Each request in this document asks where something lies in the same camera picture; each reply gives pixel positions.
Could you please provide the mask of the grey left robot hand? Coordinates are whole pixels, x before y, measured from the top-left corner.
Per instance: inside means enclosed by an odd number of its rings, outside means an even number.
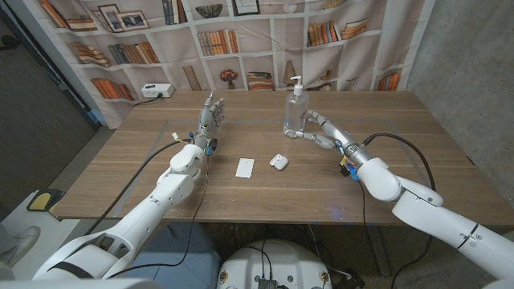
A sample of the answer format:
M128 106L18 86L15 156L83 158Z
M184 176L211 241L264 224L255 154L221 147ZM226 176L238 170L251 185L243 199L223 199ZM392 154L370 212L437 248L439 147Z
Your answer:
M201 152L201 155L196 156L197 158L203 158L209 142L217 135L218 128L225 118L224 107L224 99L214 102L214 92L211 92L200 111L198 128L193 137L193 145L198 147L198 152Z

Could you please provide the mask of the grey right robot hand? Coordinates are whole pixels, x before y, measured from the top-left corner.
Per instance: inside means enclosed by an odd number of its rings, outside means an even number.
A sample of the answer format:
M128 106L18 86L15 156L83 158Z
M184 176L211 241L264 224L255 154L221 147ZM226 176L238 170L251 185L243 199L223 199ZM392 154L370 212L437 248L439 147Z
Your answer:
M337 149L357 166L362 166L365 162L374 158L374 155L357 143L348 132L338 128L325 116L313 110L307 110L306 113L311 116L310 122L316 123L322 128L324 135L294 130L287 120L284 126L286 136L310 140L323 149Z

